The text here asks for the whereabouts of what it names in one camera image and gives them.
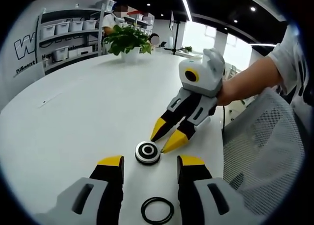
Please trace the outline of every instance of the white shirt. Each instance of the white shirt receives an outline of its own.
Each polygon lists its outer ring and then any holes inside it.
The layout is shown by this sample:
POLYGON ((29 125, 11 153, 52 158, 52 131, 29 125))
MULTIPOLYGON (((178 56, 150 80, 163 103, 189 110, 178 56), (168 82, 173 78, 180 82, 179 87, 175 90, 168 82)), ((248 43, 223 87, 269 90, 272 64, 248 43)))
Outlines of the white shirt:
POLYGON ((120 27, 125 26, 124 19, 118 18, 117 16, 113 15, 113 13, 104 16, 102 27, 113 28, 115 25, 118 25, 120 27))
POLYGON ((309 82, 308 66, 297 34, 296 28, 289 25, 282 42, 268 56, 283 78, 281 87, 284 93, 290 93, 296 86, 291 106, 307 132, 311 133, 314 95, 309 82))
POLYGON ((104 16, 102 27, 113 28, 115 25, 118 25, 119 22, 116 22, 115 17, 110 13, 104 16))

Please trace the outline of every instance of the black cable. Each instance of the black cable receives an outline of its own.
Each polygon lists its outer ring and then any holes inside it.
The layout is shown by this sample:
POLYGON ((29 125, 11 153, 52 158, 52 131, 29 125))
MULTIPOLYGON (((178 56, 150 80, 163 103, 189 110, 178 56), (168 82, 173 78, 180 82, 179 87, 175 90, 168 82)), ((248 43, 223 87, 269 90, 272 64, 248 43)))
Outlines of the black cable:
POLYGON ((222 134, 224 134, 224 132, 225 132, 225 116, 226 116, 225 106, 222 106, 222 108, 224 109, 224 119, 223 119, 223 125, 222 125, 222 134))
POLYGON ((162 197, 152 197, 152 198, 149 198, 148 200, 146 200, 142 204, 142 207, 141 207, 141 214, 142 214, 143 219, 145 220, 145 222, 147 222, 149 224, 152 224, 152 225, 162 225, 162 224, 165 224, 165 223, 169 222, 171 220, 172 216, 174 215, 174 213, 175 213, 175 208, 174 208, 173 204, 170 201, 168 201, 168 200, 166 200, 165 198, 162 198, 162 197), (157 202, 157 201, 164 202, 167 205, 169 205, 170 213, 163 220, 152 221, 152 220, 150 220, 150 219, 148 219, 146 217, 145 210, 146 210, 146 208, 147 208, 147 206, 149 204, 151 204, 153 202, 157 202))

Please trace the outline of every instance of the white table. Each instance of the white table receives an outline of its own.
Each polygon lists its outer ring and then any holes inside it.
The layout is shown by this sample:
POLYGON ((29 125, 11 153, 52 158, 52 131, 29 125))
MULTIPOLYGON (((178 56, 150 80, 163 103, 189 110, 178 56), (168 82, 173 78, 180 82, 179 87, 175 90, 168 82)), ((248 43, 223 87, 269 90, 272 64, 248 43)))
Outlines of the white table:
MULTIPOLYGON (((144 225, 140 207, 154 196, 174 204, 168 224, 180 224, 177 155, 201 157, 214 177, 222 177, 221 116, 215 114, 187 146, 162 155, 154 166, 140 165, 134 149, 149 140, 156 120, 181 87, 182 60, 141 54, 137 65, 125 65, 105 55, 62 68, 19 93, 0 114, 0 161, 27 211, 47 212, 58 194, 89 177, 99 160, 121 154, 125 182, 119 224, 144 225)), ((162 219, 168 210, 164 204, 151 205, 147 215, 162 219)))
POLYGON ((200 54, 195 54, 195 53, 187 53, 187 52, 183 52, 183 51, 176 51, 176 55, 177 56, 181 56, 181 57, 186 57, 186 58, 194 58, 194 57, 199 57, 202 58, 203 56, 200 54))

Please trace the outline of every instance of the person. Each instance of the person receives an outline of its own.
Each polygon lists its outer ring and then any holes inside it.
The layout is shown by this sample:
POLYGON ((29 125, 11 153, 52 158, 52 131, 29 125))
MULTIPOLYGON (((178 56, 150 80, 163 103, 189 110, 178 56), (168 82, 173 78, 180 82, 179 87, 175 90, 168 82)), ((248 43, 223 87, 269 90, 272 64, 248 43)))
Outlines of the person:
POLYGON ((217 96, 217 105, 228 105, 232 101, 246 99, 275 85, 280 85, 285 95, 295 88, 290 105, 309 134, 314 106, 309 80, 310 74, 298 40, 298 30, 289 25, 282 42, 270 54, 223 82, 217 96))
POLYGON ((160 42, 159 35, 157 35, 156 33, 151 34, 148 41, 151 43, 151 45, 157 46, 160 42))
POLYGON ((102 28, 104 37, 111 34, 115 25, 122 26, 125 22, 123 17, 127 15, 128 6, 122 2, 116 2, 112 7, 112 13, 104 16, 102 28))

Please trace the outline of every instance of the ceiling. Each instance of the ceiling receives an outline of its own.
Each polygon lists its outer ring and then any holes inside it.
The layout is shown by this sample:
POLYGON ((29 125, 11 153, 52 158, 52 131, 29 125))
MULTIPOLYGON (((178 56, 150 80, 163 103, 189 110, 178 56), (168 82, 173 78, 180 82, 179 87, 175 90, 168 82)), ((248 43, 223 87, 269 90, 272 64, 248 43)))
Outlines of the ceiling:
MULTIPOLYGON (((175 20, 187 20, 182 0, 123 1, 133 8, 152 13, 156 19, 170 19, 172 10, 175 20)), ((286 22, 279 22, 252 0, 187 0, 187 2, 194 22, 216 27, 219 31, 231 33, 248 43, 279 43, 287 26, 286 22), (256 12, 250 10, 252 6, 256 7, 256 12)), ((272 50, 271 47, 254 47, 254 49, 263 55, 272 50)))

